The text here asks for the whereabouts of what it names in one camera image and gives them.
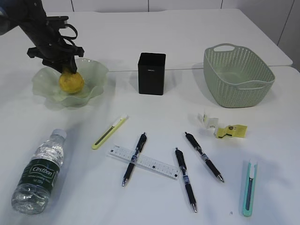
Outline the blue grey left robot arm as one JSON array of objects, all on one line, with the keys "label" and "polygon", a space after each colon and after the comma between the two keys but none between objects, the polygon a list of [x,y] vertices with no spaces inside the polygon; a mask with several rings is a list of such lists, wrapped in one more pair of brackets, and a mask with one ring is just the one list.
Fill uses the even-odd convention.
[{"label": "blue grey left robot arm", "polygon": [[75,74],[75,56],[83,57],[84,50],[73,40],[78,36],[68,16],[47,16],[40,0],[2,0],[0,2],[0,34],[19,26],[35,45],[29,48],[30,58],[42,59],[42,64],[62,73]]}]

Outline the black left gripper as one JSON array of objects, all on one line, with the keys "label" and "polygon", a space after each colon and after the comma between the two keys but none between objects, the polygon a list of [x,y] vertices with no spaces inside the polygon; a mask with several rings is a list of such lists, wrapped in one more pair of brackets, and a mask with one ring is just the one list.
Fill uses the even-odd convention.
[{"label": "black left gripper", "polygon": [[[84,50],[74,44],[73,40],[77,38],[78,33],[72,25],[66,23],[67,19],[67,16],[48,17],[40,0],[4,1],[4,33],[20,27],[35,45],[29,49],[31,58],[44,59],[44,66],[59,73],[63,72],[63,65],[58,62],[67,61],[66,69],[75,74],[75,56],[82,57]],[[61,35],[59,30],[67,27],[73,29],[76,36]]]}]

